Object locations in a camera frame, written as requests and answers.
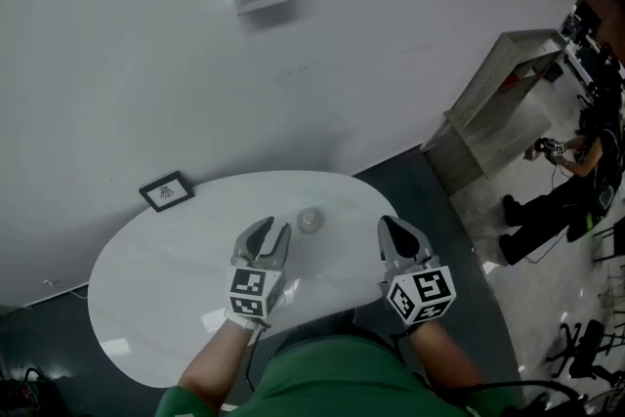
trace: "floor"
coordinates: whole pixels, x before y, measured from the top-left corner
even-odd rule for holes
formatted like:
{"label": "floor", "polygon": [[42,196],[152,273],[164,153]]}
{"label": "floor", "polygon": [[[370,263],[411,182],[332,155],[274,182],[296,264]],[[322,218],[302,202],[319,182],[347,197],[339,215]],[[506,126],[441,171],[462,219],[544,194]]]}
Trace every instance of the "floor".
{"label": "floor", "polygon": [[[518,380],[504,316],[469,236],[423,155],[410,151],[357,177],[380,190],[403,219],[422,229],[442,262],[453,269],[458,298],[442,321],[484,378]],[[355,323],[387,341],[390,334],[402,331],[398,317],[383,301],[358,308]],[[250,370],[252,381],[260,379],[285,335],[261,341]],[[405,343],[400,347],[409,367],[419,369]],[[0,317],[0,355],[14,378],[31,365],[54,378],[73,415],[149,416],[162,395],[161,390],[137,384],[115,368],[93,334],[86,302],[71,295]],[[520,392],[515,396],[521,399]],[[249,397],[248,386],[239,377],[229,403],[241,404]]]}
{"label": "floor", "polygon": [[[547,134],[561,140],[574,137],[579,116],[577,94],[583,92],[581,84],[564,67],[564,75],[554,84],[539,82],[527,97],[542,106],[552,122]],[[593,257],[612,253],[612,239],[598,240],[587,234],[573,242],[563,238],[537,265],[523,260],[513,267],[502,264],[497,238],[507,228],[501,210],[501,198],[510,193],[521,203],[539,194],[546,194],[565,181],[560,171],[544,158],[529,162],[522,158],[508,165],[492,180],[480,179],[454,193],[451,202],[460,216],[476,252],[487,272],[487,280],[497,297],[506,318],[508,329],[517,353],[519,371],[523,379],[544,379],[553,370],[543,359],[562,344],[559,336],[561,322],[572,326],[594,318],[606,322],[607,329],[614,324],[611,303],[600,294],[608,287],[609,275],[623,275],[621,259],[593,264]],[[610,227],[625,215],[625,203],[617,197],[608,216],[597,230]],[[533,261],[540,259],[558,238],[545,243],[532,253]],[[618,323],[625,321],[619,318]],[[596,363],[610,370],[625,366],[625,349],[615,350],[608,357],[600,354]],[[608,389],[603,381],[569,380],[564,372],[562,380],[578,391],[590,395]]]}

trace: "picture frame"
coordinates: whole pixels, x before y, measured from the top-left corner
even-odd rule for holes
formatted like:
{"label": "picture frame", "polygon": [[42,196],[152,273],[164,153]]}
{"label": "picture frame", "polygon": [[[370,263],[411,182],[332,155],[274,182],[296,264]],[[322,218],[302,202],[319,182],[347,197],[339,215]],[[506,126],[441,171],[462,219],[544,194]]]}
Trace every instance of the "picture frame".
{"label": "picture frame", "polygon": [[162,212],[195,196],[180,171],[139,188],[139,193],[156,212]]}

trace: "small round object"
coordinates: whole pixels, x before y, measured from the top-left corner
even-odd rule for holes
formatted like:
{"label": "small round object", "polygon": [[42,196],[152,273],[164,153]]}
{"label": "small round object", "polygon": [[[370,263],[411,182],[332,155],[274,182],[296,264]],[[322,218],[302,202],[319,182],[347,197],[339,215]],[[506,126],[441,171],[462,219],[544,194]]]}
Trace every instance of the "small round object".
{"label": "small round object", "polygon": [[297,215],[297,227],[302,233],[314,233],[323,226],[323,217],[319,209],[309,207],[301,210]]}

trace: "person in black clothing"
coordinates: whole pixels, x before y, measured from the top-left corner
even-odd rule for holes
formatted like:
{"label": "person in black clothing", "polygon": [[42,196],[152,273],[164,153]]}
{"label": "person in black clothing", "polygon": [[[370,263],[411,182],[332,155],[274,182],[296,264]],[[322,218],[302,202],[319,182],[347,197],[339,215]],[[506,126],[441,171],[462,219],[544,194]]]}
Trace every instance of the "person in black clothing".
{"label": "person in black clothing", "polygon": [[611,176],[614,163],[620,159],[620,131],[620,126],[606,125],[593,135],[578,136],[566,143],[567,149],[576,152],[578,161],[563,156],[547,157],[555,166],[561,165],[572,174],[551,193],[524,205],[511,195],[504,196],[506,222],[511,227],[521,227],[515,234],[499,238],[499,247],[508,264],[516,264],[588,212],[606,177]]}

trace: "green shirt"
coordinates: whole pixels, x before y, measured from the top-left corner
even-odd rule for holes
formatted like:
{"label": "green shirt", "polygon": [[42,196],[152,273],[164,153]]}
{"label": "green shirt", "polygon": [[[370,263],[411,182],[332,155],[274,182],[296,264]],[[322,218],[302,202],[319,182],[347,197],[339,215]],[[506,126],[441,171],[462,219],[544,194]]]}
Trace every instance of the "green shirt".
{"label": "green shirt", "polygon": [[[505,392],[474,395],[473,410],[452,406],[427,390],[389,351],[358,337],[325,337],[288,349],[268,364],[252,399],[233,417],[393,415],[499,416],[514,406]],[[215,412],[183,388],[169,389],[156,417],[214,417]]]}

